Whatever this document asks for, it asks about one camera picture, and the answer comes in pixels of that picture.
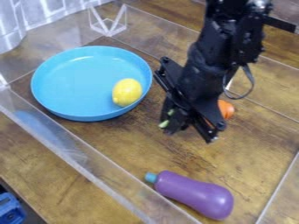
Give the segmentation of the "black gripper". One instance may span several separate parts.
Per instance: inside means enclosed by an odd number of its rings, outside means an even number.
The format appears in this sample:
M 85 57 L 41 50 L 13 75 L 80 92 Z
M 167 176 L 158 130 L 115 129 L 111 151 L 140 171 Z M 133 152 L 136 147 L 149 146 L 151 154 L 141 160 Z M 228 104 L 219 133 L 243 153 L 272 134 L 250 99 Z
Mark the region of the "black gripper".
M 191 125 L 204 142 L 219 139 L 218 133 L 227 128 L 219 108 L 228 67 L 210 63 L 196 44 L 188 50 L 184 66 L 171 58 L 160 58 L 155 80 L 166 92 L 159 128 L 172 135 Z

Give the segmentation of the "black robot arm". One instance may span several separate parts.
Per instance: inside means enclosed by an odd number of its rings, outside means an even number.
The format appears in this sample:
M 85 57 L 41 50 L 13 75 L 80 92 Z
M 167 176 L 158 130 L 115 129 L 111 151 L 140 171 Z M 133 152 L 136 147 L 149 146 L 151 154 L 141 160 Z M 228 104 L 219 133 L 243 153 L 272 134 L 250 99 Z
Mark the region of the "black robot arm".
M 160 58 L 153 77 L 166 91 L 160 128 L 168 135 L 194 127 L 207 143 L 227 128 L 219 98 L 242 70 L 258 61 L 263 47 L 264 20 L 271 0 L 206 0 L 204 25 L 191 44 L 187 61 L 179 65 Z

